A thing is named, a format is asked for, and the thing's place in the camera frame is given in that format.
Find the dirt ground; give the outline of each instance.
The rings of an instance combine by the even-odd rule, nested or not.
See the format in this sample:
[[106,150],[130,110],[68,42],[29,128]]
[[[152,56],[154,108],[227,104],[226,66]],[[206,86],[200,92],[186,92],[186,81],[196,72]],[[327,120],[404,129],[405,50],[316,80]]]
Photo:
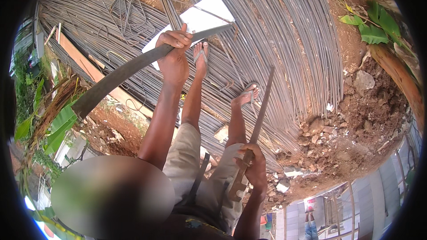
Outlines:
[[[142,1],[163,10],[159,0]],[[278,161],[282,166],[293,165],[302,170],[310,170],[312,174],[304,178],[287,178],[283,173],[277,173],[277,177],[269,174],[269,192],[264,207],[267,211],[279,205],[284,207],[294,200],[306,198],[376,170],[398,147],[406,130],[405,126],[412,119],[406,98],[373,59],[368,58],[359,69],[366,44],[361,41],[354,26],[338,22],[340,15],[347,14],[346,10],[336,0],[327,1],[339,36],[344,70],[344,99],[339,106],[335,106],[338,113],[334,111],[322,120],[312,117],[306,124],[302,124],[298,139],[302,145],[301,153],[296,156],[278,154]],[[363,0],[351,1],[366,5]],[[175,6],[179,12],[187,8],[179,3]],[[355,84],[359,70],[373,77],[373,88],[359,90]],[[148,126],[147,122],[128,119],[125,112],[115,109],[116,106],[109,106],[106,102],[103,104],[99,104],[89,114],[96,126],[88,122],[75,129],[85,131],[91,145],[101,152],[135,156],[144,132],[135,123]],[[323,132],[324,126],[333,128],[333,132]],[[318,130],[311,132],[312,127]],[[124,141],[111,140],[116,138],[113,129],[123,136]],[[275,184],[280,179],[287,179],[290,183],[290,189],[285,194],[275,189]],[[243,199],[244,203],[250,192],[249,189]]]

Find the person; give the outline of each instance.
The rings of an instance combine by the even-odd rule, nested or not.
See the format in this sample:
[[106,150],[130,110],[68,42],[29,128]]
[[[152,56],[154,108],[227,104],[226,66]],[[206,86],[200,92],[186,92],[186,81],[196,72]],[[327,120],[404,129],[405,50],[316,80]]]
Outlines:
[[[260,90],[255,83],[231,101],[228,141],[222,158],[211,177],[203,177],[200,185],[196,185],[194,202],[189,203],[191,188],[197,183],[197,176],[200,176],[201,86],[207,74],[209,51],[207,42],[198,43],[193,48],[196,58],[195,77],[185,98],[181,125],[171,145],[181,90],[189,77],[185,51],[190,48],[193,35],[186,30],[187,25],[183,24],[181,30],[166,31],[157,40],[156,47],[166,43],[175,49],[157,61],[163,73],[163,87],[138,153],[139,158],[163,170],[175,190],[174,211],[161,229],[155,230],[156,237],[259,239],[260,217],[267,192],[266,161],[258,145],[246,142],[245,122],[241,110],[243,104],[258,96]],[[242,183],[247,185],[250,182],[253,190],[243,209],[241,201],[234,202],[228,198],[228,192],[242,164],[246,149],[253,150],[254,158]],[[243,197],[243,194],[244,191],[237,193],[240,197]],[[231,236],[237,220],[234,234]]]
[[314,221],[313,212],[308,211],[305,213],[305,238],[304,240],[319,240],[317,235],[316,222]]

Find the flip-flop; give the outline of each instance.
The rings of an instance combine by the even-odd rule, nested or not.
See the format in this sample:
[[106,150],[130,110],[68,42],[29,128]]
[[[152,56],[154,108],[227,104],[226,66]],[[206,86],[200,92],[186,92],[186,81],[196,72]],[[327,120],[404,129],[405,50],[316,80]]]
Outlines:
[[256,85],[256,87],[257,88],[259,88],[260,89],[260,85],[258,84],[258,83],[256,83],[256,82],[251,82],[251,83],[249,83],[246,87],[245,87],[245,89],[243,90],[243,92],[241,93],[241,95],[242,94],[251,94],[251,101],[249,101],[249,102],[246,102],[246,103],[244,103],[243,105],[242,105],[242,107],[243,106],[246,106],[246,105],[250,105],[250,104],[252,104],[253,102],[254,102],[254,89],[256,88],[254,88],[254,89],[252,89],[251,91],[245,91],[246,89],[248,89],[251,85]]
[[[209,75],[209,63],[207,62],[207,58],[209,57],[209,43],[205,40],[201,40],[201,49],[200,51],[197,53],[197,55],[195,56],[194,60],[193,60],[193,64],[195,66],[195,62],[197,61],[197,59],[199,58],[200,55],[203,56],[203,59],[205,60],[205,64],[206,64],[206,76],[205,79],[208,77]],[[205,54],[205,46],[203,45],[203,43],[206,42],[207,43],[207,57]]]

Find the hand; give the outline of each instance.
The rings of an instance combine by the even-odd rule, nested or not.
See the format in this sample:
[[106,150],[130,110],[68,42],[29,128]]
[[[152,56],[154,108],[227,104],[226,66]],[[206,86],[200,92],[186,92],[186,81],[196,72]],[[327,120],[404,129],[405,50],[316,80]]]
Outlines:
[[[244,144],[238,153],[244,154],[247,149],[253,151],[254,158],[251,160],[252,166],[246,169],[245,176],[254,186],[254,190],[265,194],[267,192],[266,158],[257,144]],[[240,167],[243,163],[242,159],[235,158],[235,160],[236,164]]]
[[160,71],[163,73],[165,83],[170,83],[175,86],[184,85],[189,76],[188,61],[185,57],[185,51],[191,45],[192,34],[187,33],[187,24],[182,25],[181,30],[166,31],[162,33],[157,42],[156,47],[162,44],[169,44],[175,47],[164,58],[157,61]]

